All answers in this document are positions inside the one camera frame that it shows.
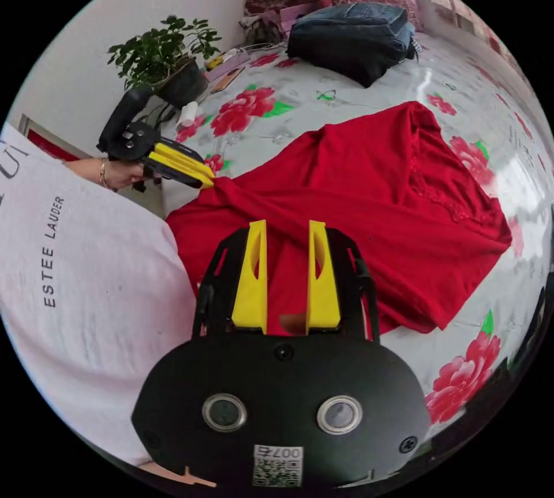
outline white wall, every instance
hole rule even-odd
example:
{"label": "white wall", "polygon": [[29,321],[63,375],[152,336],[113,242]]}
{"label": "white wall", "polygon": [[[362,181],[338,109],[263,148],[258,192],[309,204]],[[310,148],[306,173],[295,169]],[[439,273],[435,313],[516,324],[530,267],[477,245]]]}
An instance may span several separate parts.
{"label": "white wall", "polygon": [[222,50],[240,42],[244,0],[93,0],[55,38],[31,70],[8,116],[22,114],[89,154],[123,94],[106,50],[170,14],[207,18],[223,38]]}

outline red flower print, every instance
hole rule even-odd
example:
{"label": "red flower print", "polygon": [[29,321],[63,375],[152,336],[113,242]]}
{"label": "red flower print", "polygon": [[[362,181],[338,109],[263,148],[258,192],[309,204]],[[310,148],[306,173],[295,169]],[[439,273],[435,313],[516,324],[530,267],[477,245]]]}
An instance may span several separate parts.
{"label": "red flower print", "polygon": [[523,127],[523,130],[525,131],[525,134],[532,140],[533,135],[531,134],[531,131],[527,128],[527,125],[523,121],[523,119],[518,115],[517,111],[514,111],[514,115],[516,116],[517,120],[519,121],[519,124]]}
{"label": "red flower print", "polygon": [[432,424],[448,421],[473,398],[491,376],[499,352],[500,339],[481,331],[467,347],[465,358],[459,355],[440,368],[433,391],[425,397]]}
{"label": "red flower print", "polygon": [[472,65],[483,75],[483,77],[485,77],[485,79],[487,79],[490,83],[492,83],[494,86],[496,86],[497,88],[500,86],[499,83],[496,81],[496,79],[494,79],[491,74],[486,71],[485,69],[483,69],[482,67],[479,67],[478,65],[476,65],[475,63],[472,63]]}
{"label": "red flower print", "polygon": [[211,122],[214,136],[223,136],[229,131],[240,133],[248,126],[250,116],[245,111],[227,110],[218,113]]}
{"label": "red flower print", "polygon": [[262,67],[268,65],[268,63],[273,63],[280,56],[279,52],[274,52],[273,54],[262,55],[254,61],[250,62],[250,67]]}
{"label": "red flower print", "polygon": [[204,160],[204,165],[207,165],[214,173],[217,173],[223,169],[225,162],[223,161],[221,154],[216,153],[213,156],[206,158]]}
{"label": "red flower print", "polygon": [[175,140],[177,142],[184,142],[188,138],[193,137],[196,134],[196,131],[198,128],[202,125],[202,123],[206,120],[206,117],[203,115],[197,117],[192,125],[185,127],[183,125],[179,125],[177,127],[177,136],[175,137]]}
{"label": "red flower print", "polygon": [[280,61],[275,65],[275,67],[283,68],[283,67],[290,67],[291,65],[294,65],[295,63],[298,63],[298,60],[296,58],[288,58],[284,59],[283,61]]}
{"label": "red flower print", "polygon": [[506,100],[504,100],[504,98],[502,98],[502,96],[500,96],[500,94],[497,93],[496,97],[497,97],[506,107],[509,107],[508,102],[506,102]]}
{"label": "red flower print", "polygon": [[523,234],[518,223],[518,218],[515,215],[509,218],[508,227],[512,232],[512,248],[514,249],[514,255],[515,257],[521,257],[523,253]]}
{"label": "red flower print", "polygon": [[492,183],[495,174],[487,167],[487,158],[475,144],[468,144],[463,138],[455,136],[450,140],[450,146],[481,186]]}
{"label": "red flower print", "polygon": [[432,106],[440,108],[440,111],[442,111],[443,113],[447,113],[448,115],[456,115],[457,111],[448,102],[445,102],[444,99],[440,96],[427,94],[427,99]]}
{"label": "red flower print", "polygon": [[273,92],[272,88],[245,90],[223,104],[211,122],[214,136],[223,136],[229,131],[240,133],[246,129],[251,117],[262,117],[270,112],[275,104],[275,98],[271,98]]}

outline hand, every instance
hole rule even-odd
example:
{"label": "hand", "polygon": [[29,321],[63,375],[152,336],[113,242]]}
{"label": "hand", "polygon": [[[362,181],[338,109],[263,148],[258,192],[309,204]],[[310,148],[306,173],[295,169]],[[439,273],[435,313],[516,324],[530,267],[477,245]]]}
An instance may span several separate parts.
{"label": "hand", "polygon": [[142,163],[106,162],[104,180],[114,190],[121,190],[144,179]]}

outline person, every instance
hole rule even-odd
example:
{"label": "person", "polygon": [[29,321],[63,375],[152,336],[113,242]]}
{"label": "person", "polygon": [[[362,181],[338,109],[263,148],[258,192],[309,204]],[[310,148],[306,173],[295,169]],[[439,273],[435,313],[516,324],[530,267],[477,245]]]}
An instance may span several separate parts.
{"label": "person", "polygon": [[196,303],[165,221],[109,192],[143,177],[140,163],[61,162],[5,124],[0,317],[66,425],[144,471],[206,484],[153,463],[130,420],[149,371],[190,339]]}
{"label": "person", "polygon": [[144,180],[141,163],[110,161],[103,158],[80,159],[63,162],[76,175],[110,190],[121,190]]}

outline bed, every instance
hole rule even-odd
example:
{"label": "bed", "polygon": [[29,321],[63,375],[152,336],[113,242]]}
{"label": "bed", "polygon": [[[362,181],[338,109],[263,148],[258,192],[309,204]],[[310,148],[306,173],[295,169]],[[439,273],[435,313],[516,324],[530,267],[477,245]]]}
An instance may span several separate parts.
{"label": "bed", "polygon": [[[284,48],[260,52],[225,91],[201,102],[191,127],[176,131],[170,122],[163,135],[197,150],[217,176],[233,178],[326,123],[409,100],[433,111],[443,139],[498,197],[512,246],[444,331],[397,328],[381,339],[416,373],[432,437],[463,415],[464,389],[505,359],[509,364],[524,339],[550,268],[554,175],[537,129],[499,75],[444,41],[419,33],[416,39],[423,48],[419,61],[400,63],[368,89],[289,59]],[[162,190],[166,215],[198,194],[175,181],[164,180]]]}

